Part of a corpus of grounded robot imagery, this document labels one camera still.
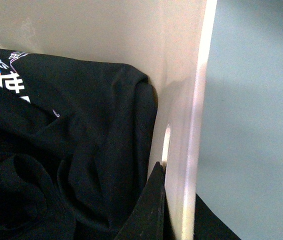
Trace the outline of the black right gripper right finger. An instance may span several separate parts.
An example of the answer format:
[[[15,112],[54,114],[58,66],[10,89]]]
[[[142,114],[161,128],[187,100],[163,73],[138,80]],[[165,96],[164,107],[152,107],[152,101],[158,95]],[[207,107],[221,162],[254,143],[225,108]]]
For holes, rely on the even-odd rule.
[[[195,198],[194,240],[240,240],[204,203],[198,194]]]

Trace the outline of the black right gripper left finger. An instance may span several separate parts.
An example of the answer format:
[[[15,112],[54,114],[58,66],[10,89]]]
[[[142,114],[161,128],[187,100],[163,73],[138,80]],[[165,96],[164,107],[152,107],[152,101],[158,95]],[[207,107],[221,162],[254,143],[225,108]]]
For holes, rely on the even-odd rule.
[[[116,240],[162,240],[165,215],[165,176],[156,162],[148,181]]]

